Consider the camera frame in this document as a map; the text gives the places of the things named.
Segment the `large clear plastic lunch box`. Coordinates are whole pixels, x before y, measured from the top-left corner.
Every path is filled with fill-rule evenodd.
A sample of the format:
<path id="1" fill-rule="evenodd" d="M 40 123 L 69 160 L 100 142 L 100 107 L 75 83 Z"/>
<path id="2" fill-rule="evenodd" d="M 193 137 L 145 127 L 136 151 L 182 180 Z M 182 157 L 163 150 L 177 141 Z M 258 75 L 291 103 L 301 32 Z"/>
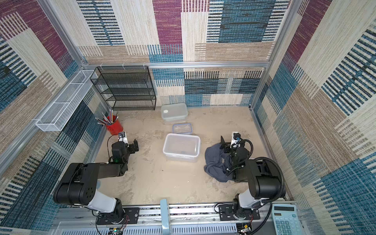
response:
<path id="1" fill-rule="evenodd" d="M 163 154 L 168 160 L 197 162 L 200 154 L 201 139 L 195 135 L 167 134 Z"/>

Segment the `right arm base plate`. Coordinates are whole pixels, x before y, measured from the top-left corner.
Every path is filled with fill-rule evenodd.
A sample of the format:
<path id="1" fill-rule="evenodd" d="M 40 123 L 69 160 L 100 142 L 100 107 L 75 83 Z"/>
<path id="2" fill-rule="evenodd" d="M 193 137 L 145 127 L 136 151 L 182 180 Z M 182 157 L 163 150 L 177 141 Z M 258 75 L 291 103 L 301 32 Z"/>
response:
<path id="1" fill-rule="evenodd" d="M 217 203 L 214 205 L 214 211 L 219 214 L 221 221 L 260 219 L 258 211 L 244 209 L 233 204 Z"/>

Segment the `dark blue cloth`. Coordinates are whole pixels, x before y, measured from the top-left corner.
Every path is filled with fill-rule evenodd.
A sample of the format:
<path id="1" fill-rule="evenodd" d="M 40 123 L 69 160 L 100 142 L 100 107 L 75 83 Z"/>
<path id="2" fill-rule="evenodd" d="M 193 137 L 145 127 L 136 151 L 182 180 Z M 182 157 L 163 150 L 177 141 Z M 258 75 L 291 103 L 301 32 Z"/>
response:
<path id="1" fill-rule="evenodd" d="M 232 180 L 232 174 L 226 175 L 227 169 L 232 166 L 232 160 L 230 154 L 224 153 L 220 147 L 221 144 L 218 143 L 206 149 L 204 171 L 218 182 L 226 183 Z"/>

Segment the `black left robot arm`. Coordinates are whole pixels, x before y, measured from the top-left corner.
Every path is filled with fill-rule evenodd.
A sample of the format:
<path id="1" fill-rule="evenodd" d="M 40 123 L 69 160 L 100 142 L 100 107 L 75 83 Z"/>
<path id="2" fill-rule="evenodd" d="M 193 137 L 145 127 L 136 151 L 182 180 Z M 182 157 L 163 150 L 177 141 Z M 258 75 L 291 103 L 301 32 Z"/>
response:
<path id="1" fill-rule="evenodd" d="M 126 214 L 121 200 L 99 192 L 97 182 L 99 179 L 123 176 L 128 171 L 130 155 L 137 151 L 137 140 L 130 145 L 118 141 L 112 144 L 112 157 L 108 163 L 70 164 L 55 188 L 54 202 L 97 211 L 107 223 L 124 222 Z"/>

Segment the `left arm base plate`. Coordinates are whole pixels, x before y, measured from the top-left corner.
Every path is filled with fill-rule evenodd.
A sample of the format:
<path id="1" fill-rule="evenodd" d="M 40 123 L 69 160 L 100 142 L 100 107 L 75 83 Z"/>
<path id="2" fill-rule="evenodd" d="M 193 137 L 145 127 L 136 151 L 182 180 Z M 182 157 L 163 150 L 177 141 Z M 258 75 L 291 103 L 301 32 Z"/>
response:
<path id="1" fill-rule="evenodd" d="M 96 225 L 137 224 L 140 208 L 123 208 L 122 212 L 100 213 Z"/>

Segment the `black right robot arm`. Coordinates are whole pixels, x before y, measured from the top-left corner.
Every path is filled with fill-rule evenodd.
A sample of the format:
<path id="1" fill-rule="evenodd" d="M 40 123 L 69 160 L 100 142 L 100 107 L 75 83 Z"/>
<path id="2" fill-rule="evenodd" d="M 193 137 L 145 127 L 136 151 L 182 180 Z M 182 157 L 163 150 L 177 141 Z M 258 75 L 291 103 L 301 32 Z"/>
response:
<path id="1" fill-rule="evenodd" d="M 253 158 L 254 146 L 234 132 L 232 140 L 220 139 L 220 149 L 229 154 L 230 165 L 225 175 L 248 189 L 238 193 L 232 202 L 232 216 L 237 220 L 258 218 L 258 209 L 285 196 L 285 178 L 279 165 L 270 158 Z"/>

